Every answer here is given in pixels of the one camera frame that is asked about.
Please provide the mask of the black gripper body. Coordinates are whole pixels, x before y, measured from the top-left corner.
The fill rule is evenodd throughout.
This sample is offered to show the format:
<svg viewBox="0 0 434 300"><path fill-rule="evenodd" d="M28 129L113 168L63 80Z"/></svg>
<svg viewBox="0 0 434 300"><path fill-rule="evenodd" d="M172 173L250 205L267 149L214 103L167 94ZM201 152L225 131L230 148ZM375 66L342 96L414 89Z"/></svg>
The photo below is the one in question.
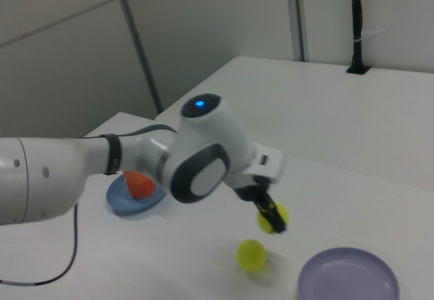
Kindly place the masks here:
<svg viewBox="0 0 434 300"><path fill-rule="evenodd" d="M268 189L271 180L265 176L254 176L254 184L234 189L237 196L247 202L272 202Z"/></svg>

